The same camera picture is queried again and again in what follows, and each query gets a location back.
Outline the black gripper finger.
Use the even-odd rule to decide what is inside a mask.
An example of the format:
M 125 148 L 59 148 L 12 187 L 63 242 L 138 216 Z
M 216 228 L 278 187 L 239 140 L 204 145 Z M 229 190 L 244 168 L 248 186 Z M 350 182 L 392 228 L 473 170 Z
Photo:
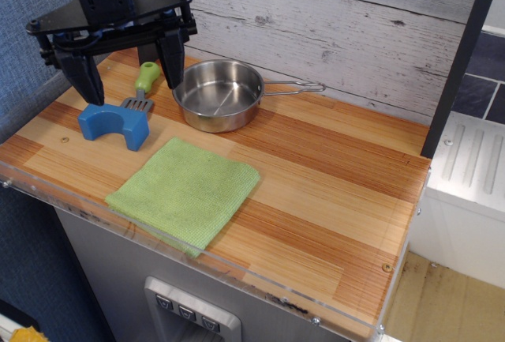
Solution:
M 184 77 L 185 49 L 180 31 L 166 32 L 155 44 L 163 73 L 170 89 L 177 88 Z
M 62 51 L 57 49 L 55 57 L 66 79 L 90 104 L 103 105 L 104 91 L 93 57 L 79 51 Z

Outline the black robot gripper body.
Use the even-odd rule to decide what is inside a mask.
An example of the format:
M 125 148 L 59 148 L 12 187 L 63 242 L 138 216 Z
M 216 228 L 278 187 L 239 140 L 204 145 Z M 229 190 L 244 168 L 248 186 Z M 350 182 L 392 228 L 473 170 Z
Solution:
M 89 57 L 155 44 L 166 32 L 184 41 L 196 34 L 192 0 L 72 0 L 29 21 L 26 31 L 39 41 L 48 65 L 59 66 L 57 49 Z

